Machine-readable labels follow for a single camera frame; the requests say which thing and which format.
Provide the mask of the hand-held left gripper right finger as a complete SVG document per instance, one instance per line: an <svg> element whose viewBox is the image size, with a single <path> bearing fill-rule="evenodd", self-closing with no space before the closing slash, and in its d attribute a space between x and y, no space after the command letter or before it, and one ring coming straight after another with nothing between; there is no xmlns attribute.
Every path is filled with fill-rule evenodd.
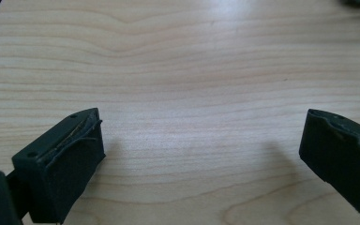
<svg viewBox="0 0 360 225"><path fill-rule="evenodd" d="M308 110L299 156L360 214L360 124Z"/></svg>

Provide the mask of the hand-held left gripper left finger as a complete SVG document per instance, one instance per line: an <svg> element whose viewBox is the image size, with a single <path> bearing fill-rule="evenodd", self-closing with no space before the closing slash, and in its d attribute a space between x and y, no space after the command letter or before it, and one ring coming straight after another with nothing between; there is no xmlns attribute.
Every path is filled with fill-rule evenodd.
<svg viewBox="0 0 360 225"><path fill-rule="evenodd" d="M35 223L62 223L105 158L97 108L76 112L12 157Z"/></svg>

